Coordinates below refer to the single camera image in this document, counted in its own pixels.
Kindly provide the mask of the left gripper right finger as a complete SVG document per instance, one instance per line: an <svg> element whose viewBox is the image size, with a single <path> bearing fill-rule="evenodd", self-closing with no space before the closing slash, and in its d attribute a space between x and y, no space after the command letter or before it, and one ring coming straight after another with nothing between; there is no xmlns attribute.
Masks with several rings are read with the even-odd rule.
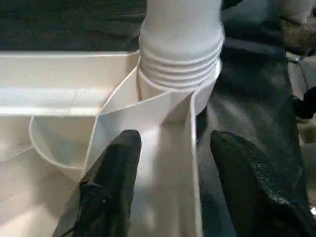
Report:
<svg viewBox="0 0 316 237"><path fill-rule="evenodd" d="M238 237L313 237L304 169L271 158L254 143L223 131L210 148Z"/></svg>

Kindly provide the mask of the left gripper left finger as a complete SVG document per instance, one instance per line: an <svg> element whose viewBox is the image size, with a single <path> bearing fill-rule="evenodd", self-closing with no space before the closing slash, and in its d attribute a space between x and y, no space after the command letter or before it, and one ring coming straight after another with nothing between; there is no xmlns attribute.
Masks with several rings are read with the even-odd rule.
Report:
<svg viewBox="0 0 316 237"><path fill-rule="evenodd" d="M57 224L59 237L126 237L142 148L137 130L124 130L74 189Z"/></svg>

